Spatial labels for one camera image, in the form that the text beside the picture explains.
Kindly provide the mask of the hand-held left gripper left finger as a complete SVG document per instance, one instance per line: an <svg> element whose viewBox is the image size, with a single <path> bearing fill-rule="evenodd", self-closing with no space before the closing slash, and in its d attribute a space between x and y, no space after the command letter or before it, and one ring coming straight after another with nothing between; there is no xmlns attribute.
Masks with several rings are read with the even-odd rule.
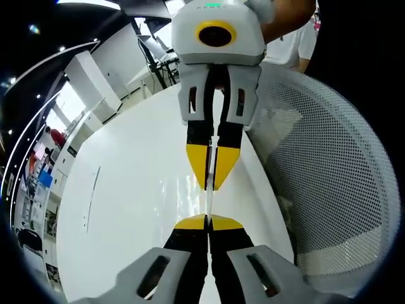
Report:
<svg viewBox="0 0 405 304"><path fill-rule="evenodd" d="M207 274L207 216L175 224L162 248L153 247L116 276L115 285L76 303L187 303L199 301Z"/></svg>

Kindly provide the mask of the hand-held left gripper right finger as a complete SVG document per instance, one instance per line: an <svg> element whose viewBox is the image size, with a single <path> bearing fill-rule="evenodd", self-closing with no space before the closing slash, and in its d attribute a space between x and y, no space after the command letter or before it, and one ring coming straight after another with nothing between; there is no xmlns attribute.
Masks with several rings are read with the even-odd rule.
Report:
<svg viewBox="0 0 405 304"><path fill-rule="evenodd" d="M211 216L212 271L222 303L335 303L309 285L299 268L266 245L253 245L238 221Z"/></svg>

